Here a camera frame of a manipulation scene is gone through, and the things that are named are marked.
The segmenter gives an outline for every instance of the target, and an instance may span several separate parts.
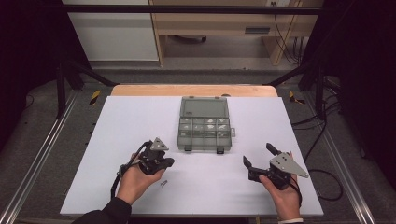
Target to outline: black curtain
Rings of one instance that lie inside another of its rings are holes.
[[[0,2],[0,150],[26,107],[26,94],[54,80],[60,61],[91,68],[67,13],[42,11],[42,4],[62,1]]]
[[[305,61],[335,21],[318,18]],[[337,34],[324,55],[324,74],[339,77],[342,108],[365,157],[376,160],[396,189],[396,1],[357,0]]]

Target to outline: hand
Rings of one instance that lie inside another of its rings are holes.
[[[132,166],[123,175],[116,197],[132,205],[150,185],[161,179],[164,172],[162,169],[155,175],[145,175],[139,165]]]
[[[296,175],[292,175],[291,178],[297,181]],[[280,220],[290,220],[301,217],[299,195],[295,189],[288,186],[286,189],[279,190],[266,176],[260,175],[259,179],[271,194]],[[291,180],[290,183],[294,187],[297,187],[297,183],[294,182],[294,180]]]

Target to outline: plastic organizer box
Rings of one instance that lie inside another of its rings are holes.
[[[181,150],[230,150],[230,116],[224,97],[183,97],[177,146]]]

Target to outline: metal frame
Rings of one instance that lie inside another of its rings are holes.
[[[339,13],[339,10],[335,9],[324,9],[321,7],[217,7],[217,6],[135,6],[135,5],[41,5],[38,6],[41,13],[48,11],[57,12],[85,12],[85,13],[206,13],[206,14],[276,14],[276,15],[329,15],[334,13]],[[315,79],[314,73],[318,71],[320,64],[323,63],[323,58],[326,55],[323,54],[327,52],[332,35],[336,33],[336,28],[338,24],[345,17],[348,9],[341,16],[339,22],[337,22],[330,34],[324,39],[324,41],[319,46],[319,49],[313,55],[313,60],[302,64],[293,71],[287,73],[285,76],[267,84],[272,86],[277,86],[282,82],[288,80],[291,77],[305,73],[308,71],[309,76],[303,78],[304,89],[310,86]],[[68,107],[65,106],[65,94],[64,94],[64,76],[69,77],[67,69],[64,71],[64,66],[69,63],[75,69],[87,73],[88,75],[94,77],[95,79],[101,81],[106,85],[114,85],[111,81],[107,80],[99,75],[95,74],[91,69],[85,68],[77,63],[70,62],[60,62],[60,68],[57,74],[58,78],[58,94],[59,94],[59,113],[55,124],[52,127],[46,141],[40,148],[37,156],[31,165],[29,171],[27,172],[25,178],[22,180],[20,187],[12,198],[11,202],[7,206],[7,209],[0,216],[0,223],[13,223],[17,214],[21,210],[21,207],[28,196],[30,189],[32,188],[35,180],[37,179],[39,172],[45,163],[46,158],[50,154],[52,146],[56,141],[72,107],[77,98],[77,91],[74,91],[71,98],[69,98]],[[354,206],[355,212],[361,223],[375,223],[374,218],[361,196],[359,188],[353,180],[351,173],[348,171],[345,163],[343,162],[338,150],[332,141],[330,134],[326,131],[325,140],[330,149],[330,155],[332,162],[336,167],[338,174],[341,176],[341,180],[346,188],[346,193],[349,196],[352,205]]]

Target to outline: desk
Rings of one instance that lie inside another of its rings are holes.
[[[269,7],[270,0],[149,0],[151,5],[177,6],[250,6]],[[274,1],[280,7],[321,7],[323,0]],[[169,35],[250,35],[262,36],[272,65],[278,65],[285,44],[279,38],[282,35],[288,44],[290,37],[310,36],[316,23],[316,15],[278,15],[277,29],[274,15],[253,14],[171,14],[152,13],[154,34],[159,52],[160,64],[166,52],[166,37]]]
[[[272,86],[251,85],[119,85],[112,96],[260,96],[277,97]]]
[[[110,199],[110,188],[120,165],[127,162],[143,142],[156,136],[169,146],[165,157],[174,158],[175,164],[133,205],[133,216],[256,217],[276,214],[269,193],[261,184],[248,180],[242,156],[246,155],[257,167],[268,168],[273,156],[265,149],[265,143],[271,142],[280,150],[293,152],[295,160],[306,170],[281,98],[229,97],[230,121],[236,130],[231,150],[224,155],[214,151],[186,153],[177,149],[181,96],[120,96],[122,89],[132,92],[133,88],[144,87],[154,94],[155,88],[175,90],[177,85],[131,85],[114,89],[114,95],[106,99],[61,214],[80,216],[102,209]],[[210,86],[190,87],[198,91]],[[271,90],[253,86],[211,88],[212,95],[223,93],[224,88],[246,92],[249,89]],[[274,96],[273,91],[264,95]],[[191,95],[192,91],[185,89],[184,92]],[[167,184],[162,187],[160,184],[164,180]],[[299,178],[299,183],[304,197],[301,213],[323,215],[311,179]]]

